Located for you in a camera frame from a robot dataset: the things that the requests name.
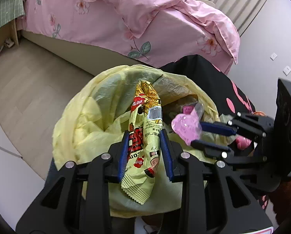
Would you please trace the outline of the pink heart candy wrapper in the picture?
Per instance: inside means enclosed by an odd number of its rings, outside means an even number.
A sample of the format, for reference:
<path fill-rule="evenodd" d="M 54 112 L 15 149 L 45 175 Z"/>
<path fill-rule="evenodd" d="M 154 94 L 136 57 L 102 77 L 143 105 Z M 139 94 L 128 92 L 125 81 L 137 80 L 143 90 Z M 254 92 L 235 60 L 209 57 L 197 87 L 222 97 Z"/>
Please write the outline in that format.
<path fill-rule="evenodd" d="M 183 106 L 182 113 L 174 117 L 171 122 L 172 130 L 190 146 L 192 141 L 198 140 L 201 137 L 200 120 L 204 113 L 204 107 L 197 102 L 195 105 Z"/>

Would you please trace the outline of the yellow cartoon snack wrapper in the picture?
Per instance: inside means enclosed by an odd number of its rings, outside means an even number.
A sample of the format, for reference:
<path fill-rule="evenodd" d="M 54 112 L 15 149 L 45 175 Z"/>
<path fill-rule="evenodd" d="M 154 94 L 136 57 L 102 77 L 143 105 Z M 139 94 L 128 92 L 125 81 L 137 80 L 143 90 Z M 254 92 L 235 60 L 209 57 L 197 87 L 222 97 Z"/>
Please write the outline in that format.
<path fill-rule="evenodd" d="M 128 122 L 128 153 L 123 191 L 143 205 L 151 195 L 160 163 L 161 99 L 152 84 L 141 80 L 135 91 Z"/>

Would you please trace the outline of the yellow bag trash bin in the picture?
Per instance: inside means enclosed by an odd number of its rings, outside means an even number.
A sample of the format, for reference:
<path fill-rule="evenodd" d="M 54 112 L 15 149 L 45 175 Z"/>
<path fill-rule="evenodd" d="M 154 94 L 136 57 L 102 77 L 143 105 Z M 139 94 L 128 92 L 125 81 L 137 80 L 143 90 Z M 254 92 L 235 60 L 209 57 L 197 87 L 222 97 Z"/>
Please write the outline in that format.
<path fill-rule="evenodd" d="M 163 105 L 195 95 L 204 106 L 203 121 L 226 123 L 213 100 L 191 79 L 143 65 L 116 66 L 89 81 L 67 104 L 53 131 L 56 168 L 67 161 L 82 164 L 107 152 L 120 142 L 128 128 L 129 112 L 139 81 L 150 81 Z M 109 186 L 110 214 L 132 218 L 174 211 L 181 206 L 181 183 L 171 183 L 160 165 L 152 193 L 145 204 L 129 197 L 119 184 Z"/>

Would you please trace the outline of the pink jar with lid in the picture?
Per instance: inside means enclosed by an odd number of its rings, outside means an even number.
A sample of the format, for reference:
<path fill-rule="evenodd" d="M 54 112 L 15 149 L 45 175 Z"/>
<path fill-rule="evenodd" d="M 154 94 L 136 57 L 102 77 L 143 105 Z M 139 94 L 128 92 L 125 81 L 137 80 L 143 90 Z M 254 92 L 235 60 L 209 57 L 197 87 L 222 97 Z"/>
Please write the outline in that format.
<path fill-rule="evenodd" d="M 238 135 L 238 136 L 236 136 L 235 142 L 236 142 L 237 148 L 239 150 L 245 150 L 246 148 L 248 148 L 250 146 L 252 141 L 250 139 L 247 139 L 247 138 L 241 136 L 241 135 Z"/>

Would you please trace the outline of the black pink tablecloth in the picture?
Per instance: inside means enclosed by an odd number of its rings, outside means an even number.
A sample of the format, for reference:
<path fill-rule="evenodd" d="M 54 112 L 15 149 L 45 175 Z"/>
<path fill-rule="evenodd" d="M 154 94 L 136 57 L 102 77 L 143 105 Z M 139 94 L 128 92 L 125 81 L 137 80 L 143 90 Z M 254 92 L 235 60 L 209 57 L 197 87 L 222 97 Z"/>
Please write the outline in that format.
<path fill-rule="evenodd" d="M 265 116 L 263 112 L 255 109 L 254 104 L 246 94 L 228 76 L 199 55 L 183 57 L 176 62 L 162 66 L 160 69 L 172 74 L 185 75 L 199 86 L 216 105 L 220 122 L 227 122 L 231 117 L 236 116 L 237 112 Z M 220 137 L 208 132 L 202 133 L 201 140 L 215 143 L 216 136 Z M 235 151 L 235 155 L 253 155 L 254 142 L 251 142 L 245 150 L 239 150 L 235 139 L 232 137 L 223 138 L 227 139 L 228 142 L 216 142 L 216 144 L 229 146 Z"/>

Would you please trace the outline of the pink floral duvet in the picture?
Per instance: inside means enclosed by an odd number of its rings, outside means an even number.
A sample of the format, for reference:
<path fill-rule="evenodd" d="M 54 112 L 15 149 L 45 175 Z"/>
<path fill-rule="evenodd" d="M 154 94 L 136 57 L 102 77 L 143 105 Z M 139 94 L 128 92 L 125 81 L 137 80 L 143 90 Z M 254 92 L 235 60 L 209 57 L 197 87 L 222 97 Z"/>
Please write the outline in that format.
<path fill-rule="evenodd" d="M 175 9 L 185 14 L 207 32 L 235 62 L 238 61 L 240 36 L 235 25 L 220 10 L 200 0 L 103 0 L 113 5 L 133 37 L 140 38 L 154 17 L 165 9 Z"/>

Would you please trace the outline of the bed with pink sheet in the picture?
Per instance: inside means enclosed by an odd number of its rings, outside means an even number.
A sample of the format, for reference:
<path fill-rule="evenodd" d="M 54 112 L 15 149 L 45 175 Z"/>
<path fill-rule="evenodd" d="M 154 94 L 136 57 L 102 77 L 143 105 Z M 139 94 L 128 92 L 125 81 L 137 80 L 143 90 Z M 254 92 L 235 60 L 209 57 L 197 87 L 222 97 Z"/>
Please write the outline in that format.
<path fill-rule="evenodd" d="M 237 62 L 213 34 L 175 9 L 160 11 L 140 38 L 133 37 L 113 5 L 103 0 L 23 0 L 17 26 L 25 36 L 92 45 L 159 68 L 200 55 L 223 73 Z"/>

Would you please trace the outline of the wooden nightstand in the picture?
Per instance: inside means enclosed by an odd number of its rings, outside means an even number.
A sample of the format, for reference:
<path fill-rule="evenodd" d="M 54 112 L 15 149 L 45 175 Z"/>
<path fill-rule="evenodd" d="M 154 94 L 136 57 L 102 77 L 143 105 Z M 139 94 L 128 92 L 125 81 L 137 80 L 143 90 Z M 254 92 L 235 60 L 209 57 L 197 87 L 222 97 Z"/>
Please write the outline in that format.
<path fill-rule="evenodd" d="M 0 46 L 4 44 L 6 39 L 11 39 L 16 46 L 19 46 L 16 20 L 12 20 L 0 27 Z"/>

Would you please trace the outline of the wall switch right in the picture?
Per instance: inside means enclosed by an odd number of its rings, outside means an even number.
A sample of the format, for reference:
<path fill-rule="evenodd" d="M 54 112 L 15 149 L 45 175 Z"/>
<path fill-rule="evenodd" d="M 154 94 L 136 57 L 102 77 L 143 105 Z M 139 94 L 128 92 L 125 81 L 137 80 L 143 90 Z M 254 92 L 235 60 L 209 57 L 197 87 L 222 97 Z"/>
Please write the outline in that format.
<path fill-rule="evenodd" d="M 289 66 L 285 66 L 284 69 L 282 70 L 282 72 L 288 76 L 291 72 L 291 68 Z"/>

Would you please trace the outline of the wall switch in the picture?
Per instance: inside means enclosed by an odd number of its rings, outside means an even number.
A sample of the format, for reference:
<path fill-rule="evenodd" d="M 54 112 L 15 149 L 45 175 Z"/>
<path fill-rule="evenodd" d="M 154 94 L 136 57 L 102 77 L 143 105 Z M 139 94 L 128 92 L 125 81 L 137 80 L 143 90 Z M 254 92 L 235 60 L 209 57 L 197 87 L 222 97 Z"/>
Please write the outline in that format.
<path fill-rule="evenodd" d="M 289 66 L 285 66 L 284 69 L 282 70 L 282 72 L 288 76 L 291 72 L 291 68 Z"/>
<path fill-rule="evenodd" d="M 273 54 L 271 54 L 270 59 L 272 61 L 274 61 L 276 59 L 276 57 L 277 57 L 277 54 L 273 53 Z"/>

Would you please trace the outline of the wall switch left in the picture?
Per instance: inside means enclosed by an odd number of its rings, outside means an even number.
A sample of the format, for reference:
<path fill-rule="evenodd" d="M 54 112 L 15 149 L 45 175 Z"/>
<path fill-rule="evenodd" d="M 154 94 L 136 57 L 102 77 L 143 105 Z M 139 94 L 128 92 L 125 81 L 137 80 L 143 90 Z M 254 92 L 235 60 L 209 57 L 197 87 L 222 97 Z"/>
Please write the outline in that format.
<path fill-rule="evenodd" d="M 274 61 L 276 59 L 276 57 L 277 57 L 277 54 L 273 53 L 273 54 L 271 54 L 270 59 L 272 61 Z"/>

